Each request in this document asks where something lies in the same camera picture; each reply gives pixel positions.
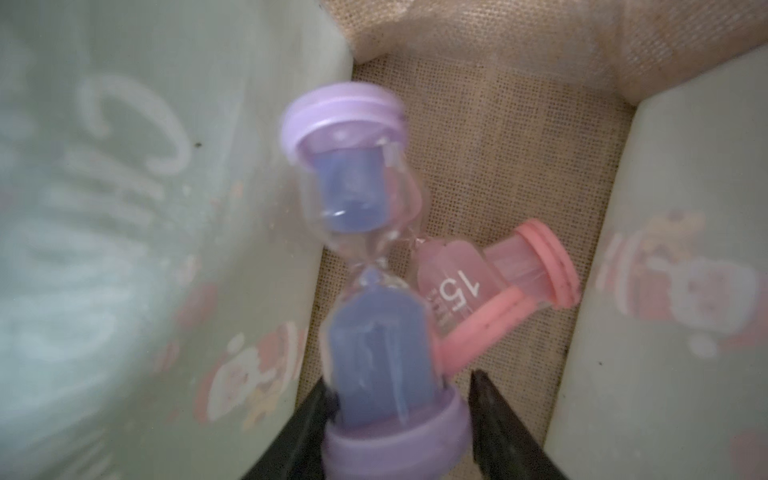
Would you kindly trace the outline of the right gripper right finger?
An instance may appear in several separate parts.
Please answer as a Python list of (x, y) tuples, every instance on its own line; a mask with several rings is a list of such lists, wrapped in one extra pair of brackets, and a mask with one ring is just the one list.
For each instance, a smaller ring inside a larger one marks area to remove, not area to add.
[(566, 479), (483, 370), (471, 372), (468, 404), (473, 460), (485, 479)]

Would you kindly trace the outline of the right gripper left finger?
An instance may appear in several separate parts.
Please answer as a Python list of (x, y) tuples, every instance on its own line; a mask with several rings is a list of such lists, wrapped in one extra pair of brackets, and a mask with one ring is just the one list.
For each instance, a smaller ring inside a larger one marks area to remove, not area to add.
[(296, 408), (243, 480), (323, 480), (326, 478), (321, 447), (325, 427), (336, 411), (322, 379)]

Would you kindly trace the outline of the purple hourglass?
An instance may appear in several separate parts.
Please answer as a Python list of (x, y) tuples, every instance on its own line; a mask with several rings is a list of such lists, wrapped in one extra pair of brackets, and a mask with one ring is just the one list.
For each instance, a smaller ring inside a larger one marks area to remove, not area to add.
[(438, 479), (471, 442), (469, 408), (438, 355), (433, 310), (387, 264), (424, 205), (407, 139), (403, 104), (370, 83), (317, 88), (282, 120), (304, 218), (349, 271), (318, 332), (329, 479)]

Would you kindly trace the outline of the pink hourglass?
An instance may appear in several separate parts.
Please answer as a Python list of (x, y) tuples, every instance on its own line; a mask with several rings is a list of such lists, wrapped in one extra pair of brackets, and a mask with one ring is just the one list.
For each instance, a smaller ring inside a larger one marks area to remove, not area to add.
[(529, 219), (484, 249), (465, 239), (416, 238), (411, 244), (414, 288), (437, 322), (437, 359), (452, 377), (535, 312), (569, 309), (581, 281), (556, 234)]

